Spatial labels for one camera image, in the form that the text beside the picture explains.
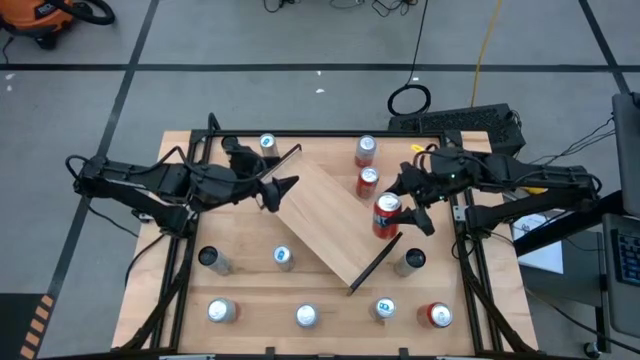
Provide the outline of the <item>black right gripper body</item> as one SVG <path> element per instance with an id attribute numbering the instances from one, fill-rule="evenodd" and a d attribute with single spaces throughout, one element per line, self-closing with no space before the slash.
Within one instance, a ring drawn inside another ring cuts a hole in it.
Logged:
<path id="1" fill-rule="evenodd" d="M 431 206 L 446 201 L 452 190 L 435 175 L 409 163 L 407 165 L 407 190 L 417 206 Z"/>

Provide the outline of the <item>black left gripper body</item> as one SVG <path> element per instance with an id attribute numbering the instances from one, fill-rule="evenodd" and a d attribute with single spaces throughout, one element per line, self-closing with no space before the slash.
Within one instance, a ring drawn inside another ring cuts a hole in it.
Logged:
<path id="1" fill-rule="evenodd" d="M 222 187 L 220 206 L 230 203 L 237 205 L 248 197 L 256 197 L 264 187 L 264 183 L 257 177 L 243 177 L 230 168 L 221 167 L 219 175 L 221 177 L 219 184 Z"/>

